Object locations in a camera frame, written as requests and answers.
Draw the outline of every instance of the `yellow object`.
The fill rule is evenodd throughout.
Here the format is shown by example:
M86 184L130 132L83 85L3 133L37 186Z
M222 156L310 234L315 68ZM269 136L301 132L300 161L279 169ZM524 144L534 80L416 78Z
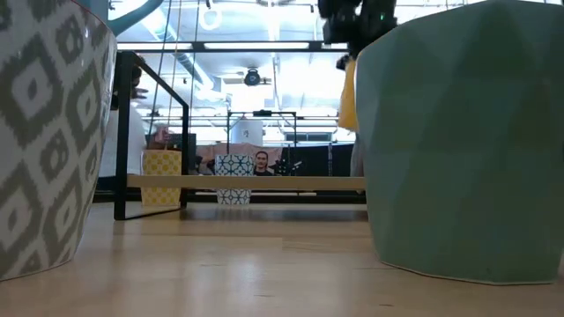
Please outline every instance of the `yellow object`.
M143 175L181 175L182 153L179 151L147 150L143 153ZM141 188L144 206L180 205L179 188Z
M354 73L356 61L351 60L345 68L345 87L341 94L341 107L338 112L338 126L350 131L358 131L359 124L356 117L354 103Z

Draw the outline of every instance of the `light wood floor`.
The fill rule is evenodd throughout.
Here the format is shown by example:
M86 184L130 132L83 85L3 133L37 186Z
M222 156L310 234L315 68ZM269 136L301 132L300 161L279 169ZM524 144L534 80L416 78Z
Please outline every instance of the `light wood floor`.
M0 316L564 316L564 277L495 287L380 264L363 208L200 204L115 223L97 204L73 262L0 283Z

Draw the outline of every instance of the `mint green planter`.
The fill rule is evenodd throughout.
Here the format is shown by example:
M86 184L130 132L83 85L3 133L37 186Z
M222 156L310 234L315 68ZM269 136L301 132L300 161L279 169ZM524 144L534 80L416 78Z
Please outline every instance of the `mint green planter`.
M490 0L366 48L356 101L381 260L542 284L564 247L564 8Z

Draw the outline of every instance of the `wooden plank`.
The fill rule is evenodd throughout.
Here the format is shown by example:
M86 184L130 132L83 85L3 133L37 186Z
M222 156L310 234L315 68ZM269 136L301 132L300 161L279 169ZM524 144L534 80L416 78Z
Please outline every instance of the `wooden plank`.
M363 177L128 175L132 188L362 190Z

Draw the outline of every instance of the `planter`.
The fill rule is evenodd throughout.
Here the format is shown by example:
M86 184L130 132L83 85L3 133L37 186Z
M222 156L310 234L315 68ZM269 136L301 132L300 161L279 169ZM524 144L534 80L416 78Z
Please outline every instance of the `planter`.
M90 210L116 41L71 0L0 11L0 280L61 265Z
M249 155L227 154L215 157L215 174L218 176L253 176L255 162ZM217 189L218 203L249 204L250 189Z
M181 175L180 151L147 150L143 152L143 175ZM180 206L180 188L141 188L144 206Z
M485 1L366 48L356 109L383 262L486 284L557 279L564 8Z

